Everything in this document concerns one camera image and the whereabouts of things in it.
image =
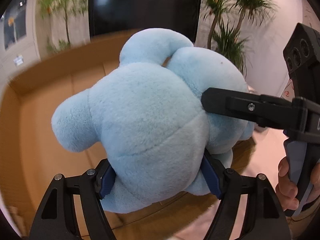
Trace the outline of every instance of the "television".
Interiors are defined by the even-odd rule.
[[[196,41],[201,0],[89,0],[90,36],[166,28]]]

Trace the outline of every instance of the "plush toy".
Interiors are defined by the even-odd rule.
[[[222,55],[171,30],[143,30],[124,45],[117,69],[56,109],[52,128],[69,151],[104,146],[116,172],[101,200],[106,211],[136,211],[181,191],[205,195],[204,149],[230,167],[232,147],[254,126],[205,112],[200,99],[209,87],[248,92]]]

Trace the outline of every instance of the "stuffed animal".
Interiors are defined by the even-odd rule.
[[[98,141],[104,146],[116,172],[101,200],[106,211],[133,212],[181,191],[205,195],[204,149],[230,167],[231,148],[254,127],[205,112],[200,99],[209,87],[248,92],[222,55],[171,30],[143,30],[124,45],[117,69],[58,106],[52,129],[72,152]]]

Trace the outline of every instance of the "plush toy tail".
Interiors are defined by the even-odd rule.
[[[168,29],[146,29],[134,34],[123,46],[120,66],[130,63],[162,63],[178,49],[193,47],[184,35]]]

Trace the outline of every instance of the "screw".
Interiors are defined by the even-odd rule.
[[[233,174],[234,172],[235,172],[235,171],[234,171],[233,169],[230,169],[230,168],[227,169],[227,173],[228,173],[228,174]]]
[[[95,169],[88,169],[87,170],[87,174],[88,175],[93,175],[93,174],[95,174],[96,173],[96,170]]]
[[[265,180],[267,177],[264,174],[259,174],[258,178],[261,180]]]
[[[250,112],[253,112],[255,109],[256,109],[256,106],[255,106],[254,103],[248,104],[248,110],[249,110]]]
[[[55,180],[60,180],[62,179],[62,174],[57,174],[56,176],[54,176]]]

